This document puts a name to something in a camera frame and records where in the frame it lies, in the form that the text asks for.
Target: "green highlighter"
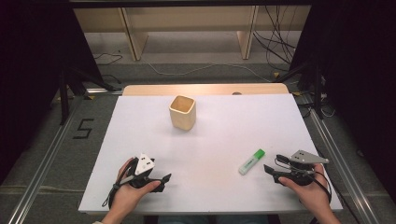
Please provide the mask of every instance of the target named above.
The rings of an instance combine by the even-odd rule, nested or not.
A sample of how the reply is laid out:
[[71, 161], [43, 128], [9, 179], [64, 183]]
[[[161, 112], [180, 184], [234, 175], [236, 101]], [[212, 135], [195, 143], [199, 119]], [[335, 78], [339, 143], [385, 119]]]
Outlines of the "green highlighter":
[[254, 164], [256, 164], [257, 161], [259, 161], [259, 159], [261, 159], [264, 155], [265, 152], [261, 148], [257, 150], [257, 152], [254, 153], [252, 157], [250, 157], [241, 167], [239, 167], [239, 174], [245, 175], [250, 170], [250, 168], [253, 167]]

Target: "white tabletop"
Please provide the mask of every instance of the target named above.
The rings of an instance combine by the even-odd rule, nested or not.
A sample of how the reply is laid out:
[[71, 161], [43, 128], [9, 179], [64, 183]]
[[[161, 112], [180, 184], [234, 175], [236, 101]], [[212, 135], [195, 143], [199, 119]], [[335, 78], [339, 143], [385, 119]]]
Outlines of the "white tabletop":
[[[194, 127], [173, 127], [168, 106], [175, 96], [121, 96], [107, 128], [78, 211], [98, 214], [129, 158], [156, 161], [151, 178], [172, 174], [162, 193], [146, 195], [135, 214], [274, 214], [305, 210], [288, 188], [264, 172], [276, 154], [299, 149], [318, 155], [290, 94], [190, 96]], [[238, 168], [262, 148], [265, 156], [246, 174]], [[342, 209], [332, 193], [331, 207]]]

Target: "wooden cup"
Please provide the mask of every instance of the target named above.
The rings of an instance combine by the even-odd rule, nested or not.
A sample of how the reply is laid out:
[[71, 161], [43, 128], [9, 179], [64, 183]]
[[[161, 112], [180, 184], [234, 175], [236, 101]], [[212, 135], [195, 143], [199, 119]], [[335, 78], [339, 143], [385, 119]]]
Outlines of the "wooden cup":
[[196, 119], [195, 100], [179, 95], [169, 106], [172, 124], [182, 130], [188, 131], [194, 126]]

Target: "person's right hand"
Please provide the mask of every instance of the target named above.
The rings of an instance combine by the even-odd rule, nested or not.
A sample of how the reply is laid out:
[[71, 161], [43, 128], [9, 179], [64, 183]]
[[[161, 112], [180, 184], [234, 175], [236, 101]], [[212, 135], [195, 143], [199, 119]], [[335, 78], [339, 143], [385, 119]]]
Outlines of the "person's right hand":
[[[321, 164], [315, 164], [314, 170], [315, 172], [324, 174], [323, 166]], [[315, 179], [327, 188], [328, 183], [324, 176], [315, 174]], [[321, 224], [340, 223], [332, 213], [326, 192], [317, 183], [312, 182], [307, 186], [300, 186], [286, 177], [281, 176], [278, 180], [284, 186], [292, 189], [297, 194], [300, 202], [318, 219]]]

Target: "black cable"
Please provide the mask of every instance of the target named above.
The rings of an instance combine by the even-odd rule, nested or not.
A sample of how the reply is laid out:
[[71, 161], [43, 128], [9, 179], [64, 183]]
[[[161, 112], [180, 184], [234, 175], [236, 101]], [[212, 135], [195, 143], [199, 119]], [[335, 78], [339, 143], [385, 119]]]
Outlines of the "black cable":
[[102, 75], [102, 77], [113, 77], [114, 79], [116, 79], [117, 83], [119, 83], [119, 84], [122, 83], [118, 78], [116, 78], [116, 77], [114, 77], [112, 75]]
[[254, 33], [256, 33], [256, 35], [259, 36], [261, 39], [269, 40], [269, 41], [275, 42], [275, 43], [277, 43], [277, 44], [283, 44], [283, 45], [285, 45], [285, 46], [287, 46], [287, 47], [289, 47], [289, 48], [295, 49], [295, 47], [294, 47], [293, 45], [290, 45], [290, 44], [288, 44], [288, 43], [282, 43], [282, 42], [280, 42], [280, 41], [271, 40], [271, 39], [269, 39], [269, 38], [266, 38], [266, 37], [260, 35], [257, 31], [255, 31]]
[[[280, 23], [279, 23], [279, 6], [276, 6], [276, 22], [274, 22], [274, 20], [273, 20], [273, 18], [272, 18], [272, 16], [271, 16], [271, 14], [270, 14], [270, 12], [269, 12], [267, 6], [265, 6], [265, 10], [267, 11], [268, 17], [270, 18], [271, 23], [272, 23], [273, 26], [274, 26], [274, 30], [273, 30], [273, 35], [272, 35], [272, 36], [275, 35], [275, 36], [279, 39], [280, 42], [285, 43], [285, 41], [283, 41], [282, 35], [280, 34], [280, 31], [279, 31], [279, 30], [280, 30]], [[286, 58], [287, 58], [287, 60], [288, 60], [288, 63], [290, 63], [289, 56], [288, 56], [288, 53], [287, 53], [287, 52], [285, 51], [285, 49], [284, 49], [284, 45], [282, 45], [282, 49], [283, 49], [283, 51], [284, 51], [284, 53], [285, 53], [285, 56], [286, 56]]]
[[347, 200], [344, 198], [344, 196], [341, 194], [341, 191], [339, 188], [337, 188], [334, 183], [332, 183], [332, 186], [334, 187], [334, 189], [336, 190], [336, 192], [338, 192], [338, 195], [340, 195], [342, 201], [344, 202], [344, 205], [347, 207], [347, 209], [349, 210], [350, 215], [352, 215], [355, 218], [356, 223], [360, 224], [358, 217], [356, 216], [356, 214], [352, 211], [352, 208], [349, 206], [349, 204], [347, 203]]
[[[285, 17], [285, 14], [286, 14], [286, 10], [287, 10], [288, 8], [289, 8], [289, 6], [286, 6], [285, 10], [283, 11], [282, 20], [281, 20], [280, 22], [283, 21], [283, 18]], [[294, 16], [292, 17], [292, 19], [291, 19], [291, 21], [290, 21], [290, 25], [292, 24], [293, 20], [294, 20]], [[283, 46], [285, 46], [285, 44], [286, 44], [288, 41], [285, 42], [285, 41], [283, 40], [283, 38], [282, 38], [282, 42], [283, 42]], [[293, 57], [293, 54], [291, 54], [289, 48], [286, 48], [286, 51], [288, 52], [288, 54], [290, 55], [290, 57]]]
[[266, 49], [267, 50], [267, 54], [266, 54], [266, 59], [267, 59], [267, 63], [268, 63], [268, 65], [270, 65], [272, 68], [274, 68], [275, 70], [279, 70], [279, 71], [283, 71], [283, 72], [288, 72], [288, 70], [285, 70], [285, 69], [281, 69], [281, 68], [278, 68], [278, 67], [276, 67], [276, 66], [274, 66], [273, 64], [271, 64], [271, 62], [270, 62], [270, 60], [269, 60], [269, 57], [268, 57], [268, 52], [269, 51], [271, 51], [273, 54], [275, 54], [275, 56], [277, 56], [279, 59], [281, 59], [283, 62], [285, 62], [285, 63], [288, 63], [288, 61], [286, 61], [284, 58], [282, 58], [280, 55], [278, 55], [276, 52], [274, 52], [273, 50], [271, 50], [271, 49], [269, 49], [267, 46], [265, 46], [261, 41], [260, 41], [260, 39], [256, 36], [256, 34], [254, 34], [253, 33], [253, 35], [254, 35], [254, 37], [257, 39], [257, 41], [262, 45], [262, 47], [264, 48], [264, 49]]
[[284, 166], [284, 165], [281, 165], [281, 164], [277, 163], [277, 162], [278, 162], [278, 159], [277, 159], [277, 158], [275, 158], [274, 161], [275, 161], [275, 165], [277, 165], [277, 166], [279, 166], [279, 167], [282, 167], [282, 168], [284, 168], [284, 169], [287, 169], [287, 170], [291, 170], [290, 167], [287, 167], [287, 166]]
[[324, 174], [321, 174], [319, 172], [315, 172], [315, 173], [324, 177], [327, 184], [329, 185], [329, 189], [326, 189], [326, 187], [324, 187], [322, 184], [320, 184], [315, 178], [312, 178], [310, 175], [309, 175], [309, 177], [312, 178], [312, 180], [315, 183], [317, 183], [321, 189], [323, 189], [325, 191], [325, 193], [327, 194], [327, 197], [329, 198], [329, 203], [331, 203], [332, 202], [332, 185], [330, 185], [330, 181], [327, 179], [327, 177]]
[[296, 6], [296, 7], [294, 8], [293, 16], [291, 17], [291, 21], [290, 21], [290, 24], [289, 24], [288, 33], [286, 34], [286, 44], [289, 44], [289, 43], [288, 43], [288, 42], [289, 42], [289, 33], [290, 33], [290, 30], [291, 30], [291, 24], [292, 24], [293, 21], [294, 21], [294, 16], [296, 15], [297, 7], [298, 7], [298, 6]]
[[120, 60], [120, 59], [122, 58], [122, 55], [120, 55], [120, 54], [101, 53], [99, 56], [94, 57], [94, 59], [99, 59], [99, 58], [102, 57], [103, 55], [117, 56], [117, 57], [119, 57], [119, 58], [116, 59], [116, 60], [114, 60], [114, 61], [112, 61], [112, 62], [110, 62], [110, 63], [99, 63], [98, 65], [109, 65], [109, 64], [112, 64], [112, 63], [114, 63], [114, 62], [116, 62], [116, 61], [118, 61], [118, 60]]
[[127, 172], [127, 170], [129, 168], [131, 168], [132, 163], [134, 162], [134, 160], [131, 160], [130, 162], [128, 162], [128, 164], [125, 166], [125, 169], [122, 171], [121, 175], [117, 178], [116, 183], [113, 185], [113, 188], [111, 189], [111, 191], [108, 193], [107, 198], [105, 199], [105, 201], [102, 203], [102, 207], [105, 207], [108, 204], [108, 207], [111, 207], [111, 204], [113, 203], [113, 199], [114, 196], [116, 195], [117, 190], [119, 190], [119, 188], [121, 187], [121, 180], [124, 177], [125, 173]]
[[303, 119], [306, 119], [311, 115], [311, 110], [312, 110], [312, 107], [309, 107], [308, 112], [305, 115], [303, 115]]
[[314, 106], [315, 103], [308, 103], [308, 104], [297, 104], [299, 107], [309, 107], [309, 106]]

